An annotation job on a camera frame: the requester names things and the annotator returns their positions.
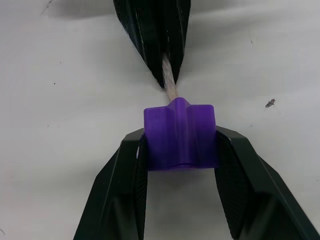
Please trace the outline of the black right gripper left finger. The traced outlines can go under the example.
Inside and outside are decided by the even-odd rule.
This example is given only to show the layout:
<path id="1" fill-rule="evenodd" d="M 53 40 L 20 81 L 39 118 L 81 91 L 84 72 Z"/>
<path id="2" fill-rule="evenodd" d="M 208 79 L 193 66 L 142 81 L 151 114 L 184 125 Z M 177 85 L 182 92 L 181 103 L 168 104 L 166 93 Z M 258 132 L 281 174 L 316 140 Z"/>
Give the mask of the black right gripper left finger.
<path id="1" fill-rule="evenodd" d="M 142 240 L 148 186 L 144 130 L 125 136 L 96 176 L 76 240 Z"/>

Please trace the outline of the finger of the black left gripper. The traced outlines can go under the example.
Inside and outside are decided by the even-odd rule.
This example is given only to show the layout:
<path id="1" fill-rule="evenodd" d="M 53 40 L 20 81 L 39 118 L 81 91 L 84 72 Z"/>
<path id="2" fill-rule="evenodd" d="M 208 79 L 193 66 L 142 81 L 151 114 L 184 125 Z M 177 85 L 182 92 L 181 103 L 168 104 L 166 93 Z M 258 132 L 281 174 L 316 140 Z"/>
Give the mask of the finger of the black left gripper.
<path id="1" fill-rule="evenodd" d="M 191 1 L 162 0 L 160 3 L 162 44 L 171 65 L 173 79 L 177 82 L 185 54 Z"/>
<path id="2" fill-rule="evenodd" d="M 164 88 L 161 44 L 153 0 L 114 0 L 116 15 L 161 88 Z"/>

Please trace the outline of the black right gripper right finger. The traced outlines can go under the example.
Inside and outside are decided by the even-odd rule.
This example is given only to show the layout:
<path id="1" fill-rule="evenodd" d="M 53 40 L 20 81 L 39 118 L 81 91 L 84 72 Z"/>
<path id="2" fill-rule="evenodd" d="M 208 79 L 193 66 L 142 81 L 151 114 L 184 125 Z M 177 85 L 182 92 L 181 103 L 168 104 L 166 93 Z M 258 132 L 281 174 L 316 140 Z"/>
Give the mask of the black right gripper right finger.
<path id="1" fill-rule="evenodd" d="M 217 190 L 234 240 L 318 240 L 281 178 L 236 131 L 217 127 Z"/>

